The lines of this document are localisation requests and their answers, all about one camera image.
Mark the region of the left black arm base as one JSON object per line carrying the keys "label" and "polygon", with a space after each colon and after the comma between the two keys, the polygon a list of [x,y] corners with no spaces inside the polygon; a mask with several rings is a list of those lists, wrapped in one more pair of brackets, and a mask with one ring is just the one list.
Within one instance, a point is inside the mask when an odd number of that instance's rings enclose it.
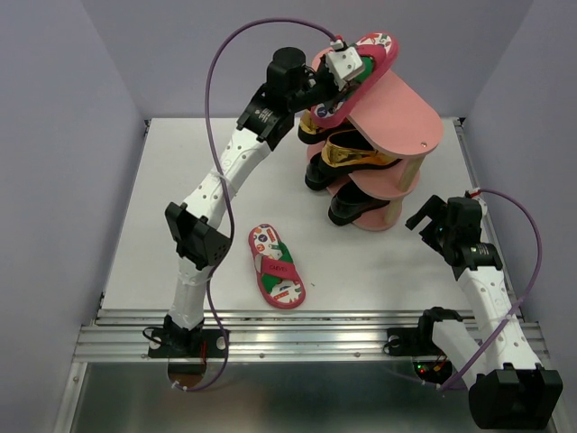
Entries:
{"label": "left black arm base", "polygon": [[162,327],[146,327],[142,336],[148,341],[152,359],[224,359],[226,343],[219,329],[193,330],[188,336],[171,336]]}

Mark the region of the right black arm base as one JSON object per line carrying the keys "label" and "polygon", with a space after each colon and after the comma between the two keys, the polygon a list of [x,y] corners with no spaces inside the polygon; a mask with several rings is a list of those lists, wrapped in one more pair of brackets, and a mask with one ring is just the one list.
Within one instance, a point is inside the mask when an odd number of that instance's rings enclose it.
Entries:
{"label": "right black arm base", "polygon": [[455,310],[433,307],[420,316],[416,327],[390,327],[383,352],[391,356],[443,355],[444,352],[433,343],[433,327],[445,320],[463,321]]}

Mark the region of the black patent loafer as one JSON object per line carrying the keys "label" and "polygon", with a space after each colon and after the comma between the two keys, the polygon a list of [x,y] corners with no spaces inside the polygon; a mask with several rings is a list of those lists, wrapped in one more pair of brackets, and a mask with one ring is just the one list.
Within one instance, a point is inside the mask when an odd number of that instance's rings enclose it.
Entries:
{"label": "black patent loafer", "polygon": [[374,198],[363,192],[353,181],[348,181],[332,197],[329,219],[337,226],[346,226],[363,214],[386,207],[389,200]]}
{"label": "black patent loafer", "polygon": [[343,174],[330,166],[320,153],[314,155],[306,168],[305,183],[309,189],[320,191],[334,184]]}

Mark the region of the gold metallic loafer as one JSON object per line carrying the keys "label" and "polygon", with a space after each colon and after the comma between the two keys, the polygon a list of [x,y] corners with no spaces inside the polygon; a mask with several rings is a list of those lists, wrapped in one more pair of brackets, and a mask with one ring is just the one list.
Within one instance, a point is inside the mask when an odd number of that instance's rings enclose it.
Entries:
{"label": "gold metallic loafer", "polygon": [[347,130],[352,124],[345,120],[336,127],[324,128],[314,123],[310,111],[305,110],[298,124],[298,139],[307,145],[324,142],[328,136],[338,131]]}
{"label": "gold metallic loafer", "polygon": [[377,151],[360,132],[343,130],[327,137],[318,167],[327,176],[342,176],[357,170],[386,170],[400,162]]}

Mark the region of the upturned pink sole sandal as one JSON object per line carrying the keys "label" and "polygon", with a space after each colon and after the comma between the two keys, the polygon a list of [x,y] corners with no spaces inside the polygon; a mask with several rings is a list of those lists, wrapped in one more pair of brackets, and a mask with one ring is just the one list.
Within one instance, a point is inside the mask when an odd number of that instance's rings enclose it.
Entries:
{"label": "upturned pink sole sandal", "polygon": [[[314,123],[324,128],[338,126],[352,112],[355,105],[390,70],[399,51],[397,40],[388,32],[369,32],[348,46],[354,46],[359,52],[365,71],[347,83],[355,85],[355,90],[352,90],[333,110],[328,110],[324,105],[313,106],[309,109]],[[325,55],[330,50],[331,48],[319,57],[316,70],[326,66]]]}

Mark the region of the colourful red-strap sandal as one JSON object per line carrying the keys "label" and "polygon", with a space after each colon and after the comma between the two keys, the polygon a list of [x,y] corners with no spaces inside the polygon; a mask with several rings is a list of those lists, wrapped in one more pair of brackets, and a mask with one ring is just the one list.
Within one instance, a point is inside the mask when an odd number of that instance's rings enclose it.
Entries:
{"label": "colourful red-strap sandal", "polygon": [[270,224],[260,224],[248,235],[258,288],[275,309],[296,309],[306,299],[306,288],[288,247]]}

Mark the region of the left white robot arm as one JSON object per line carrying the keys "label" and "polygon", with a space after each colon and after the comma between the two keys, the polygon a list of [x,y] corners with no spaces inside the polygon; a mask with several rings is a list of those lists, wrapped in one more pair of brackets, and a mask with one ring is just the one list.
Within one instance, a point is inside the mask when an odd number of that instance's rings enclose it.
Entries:
{"label": "left white robot arm", "polygon": [[179,276],[163,329],[180,355],[200,347],[204,301],[216,267],[228,254],[234,234],[219,230],[231,217],[232,200],[253,170],[292,129],[296,113],[322,106],[340,113],[345,97],[356,91],[366,70],[354,46],[335,41],[316,69],[294,47],[274,52],[265,82],[239,116],[224,152],[213,152],[213,169],[181,203],[165,210],[170,235],[179,256]]}

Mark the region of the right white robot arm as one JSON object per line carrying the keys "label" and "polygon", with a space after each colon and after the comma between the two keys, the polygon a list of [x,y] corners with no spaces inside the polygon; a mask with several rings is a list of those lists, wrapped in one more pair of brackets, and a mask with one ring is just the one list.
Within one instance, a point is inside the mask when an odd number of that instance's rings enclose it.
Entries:
{"label": "right white robot arm", "polygon": [[448,358],[455,372],[438,389],[445,392],[462,382],[479,428],[543,429],[563,382],[527,342],[517,317],[520,304],[509,299],[499,252],[481,240],[482,217],[482,204],[467,193],[447,200],[433,195],[407,220],[408,229],[430,220],[421,239],[451,267],[480,333],[474,339],[457,312],[431,308],[419,319],[415,341],[420,349],[439,349]]}

